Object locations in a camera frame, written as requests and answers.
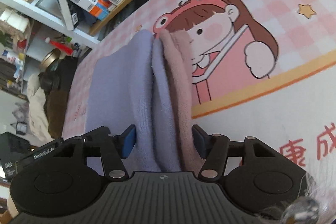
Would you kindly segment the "purple and pink sweater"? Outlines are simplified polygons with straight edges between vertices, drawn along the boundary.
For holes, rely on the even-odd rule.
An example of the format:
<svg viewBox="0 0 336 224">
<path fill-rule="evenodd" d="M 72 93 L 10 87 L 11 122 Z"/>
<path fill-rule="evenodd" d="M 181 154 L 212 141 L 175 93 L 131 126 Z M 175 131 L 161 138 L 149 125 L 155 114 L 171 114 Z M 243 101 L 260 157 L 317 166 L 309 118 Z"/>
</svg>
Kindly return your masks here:
<svg viewBox="0 0 336 224">
<path fill-rule="evenodd" d="M 176 128 L 163 49 L 148 30 L 110 56 L 93 71 L 87 103 L 86 131 L 101 126 L 114 135 L 135 125 L 135 147 L 124 164 L 134 171 L 198 172 L 202 166 L 190 125 L 190 106 L 183 113 L 186 131 Z"/>
</svg>

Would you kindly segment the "brown cloth pile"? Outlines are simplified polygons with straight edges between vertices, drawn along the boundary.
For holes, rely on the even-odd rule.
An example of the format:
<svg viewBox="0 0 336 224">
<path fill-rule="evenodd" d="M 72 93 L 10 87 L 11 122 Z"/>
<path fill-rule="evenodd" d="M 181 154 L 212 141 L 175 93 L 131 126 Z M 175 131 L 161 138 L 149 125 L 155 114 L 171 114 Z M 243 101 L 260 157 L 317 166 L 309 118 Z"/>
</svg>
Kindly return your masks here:
<svg viewBox="0 0 336 224">
<path fill-rule="evenodd" d="M 54 139 L 62 137 L 68 98 L 77 64 L 78 58 L 66 56 L 60 61 L 56 71 L 51 72 L 53 85 L 47 96 L 46 114 L 49 133 Z"/>
</svg>

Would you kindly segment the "brass bowl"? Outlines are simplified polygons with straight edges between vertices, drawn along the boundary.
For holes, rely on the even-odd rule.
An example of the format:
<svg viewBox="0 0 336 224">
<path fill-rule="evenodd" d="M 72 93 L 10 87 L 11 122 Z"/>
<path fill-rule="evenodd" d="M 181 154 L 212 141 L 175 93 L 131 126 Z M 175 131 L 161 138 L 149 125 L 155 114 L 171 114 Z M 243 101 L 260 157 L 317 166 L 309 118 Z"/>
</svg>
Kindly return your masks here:
<svg viewBox="0 0 336 224">
<path fill-rule="evenodd" d="M 39 67 L 42 71 L 45 71 L 50 67 L 53 63 L 59 60 L 61 55 L 61 51 L 58 48 L 54 48 L 52 51 L 47 53 L 47 55 L 41 61 Z"/>
</svg>

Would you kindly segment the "pink checkered cartoon table mat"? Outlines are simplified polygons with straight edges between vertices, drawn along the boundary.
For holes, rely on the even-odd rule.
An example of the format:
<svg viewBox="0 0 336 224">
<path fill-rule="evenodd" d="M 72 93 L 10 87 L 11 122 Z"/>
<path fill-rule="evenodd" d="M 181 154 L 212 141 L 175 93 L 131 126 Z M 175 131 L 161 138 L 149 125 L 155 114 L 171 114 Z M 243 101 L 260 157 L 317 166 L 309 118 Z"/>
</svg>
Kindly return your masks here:
<svg viewBox="0 0 336 224">
<path fill-rule="evenodd" d="M 142 30 L 160 40 L 176 128 L 254 136 L 335 199 L 335 0 L 149 0 L 78 66 L 62 137 L 85 129 L 99 59 Z"/>
</svg>

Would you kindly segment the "tall white orange box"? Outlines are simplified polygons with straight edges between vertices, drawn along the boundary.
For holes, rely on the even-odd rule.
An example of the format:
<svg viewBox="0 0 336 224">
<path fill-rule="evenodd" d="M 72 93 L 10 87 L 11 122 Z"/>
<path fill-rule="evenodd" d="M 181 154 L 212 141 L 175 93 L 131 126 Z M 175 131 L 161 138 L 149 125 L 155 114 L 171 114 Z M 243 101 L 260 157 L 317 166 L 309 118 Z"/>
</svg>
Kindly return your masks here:
<svg viewBox="0 0 336 224">
<path fill-rule="evenodd" d="M 108 14 L 108 8 L 111 3 L 105 0 L 70 0 L 75 5 L 78 5 L 84 11 L 90 13 L 99 20 L 104 20 Z"/>
</svg>

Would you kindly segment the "white leaning book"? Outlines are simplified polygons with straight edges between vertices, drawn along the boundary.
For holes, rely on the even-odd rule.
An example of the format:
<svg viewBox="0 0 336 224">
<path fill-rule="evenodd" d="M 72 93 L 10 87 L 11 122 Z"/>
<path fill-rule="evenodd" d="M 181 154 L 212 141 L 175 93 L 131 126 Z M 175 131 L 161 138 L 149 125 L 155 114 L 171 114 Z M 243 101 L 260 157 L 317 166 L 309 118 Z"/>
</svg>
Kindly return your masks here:
<svg viewBox="0 0 336 224">
<path fill-rule="evenodd" d="M 70 11 L 70 7 L 68 5 L 68 0 L 58 0 L 60 11 L 62 13 L 64 23 L 66 25 L 67 30 L 74 30 L 74 23 L 72 21 L 72 15 Z"/>
</svg>

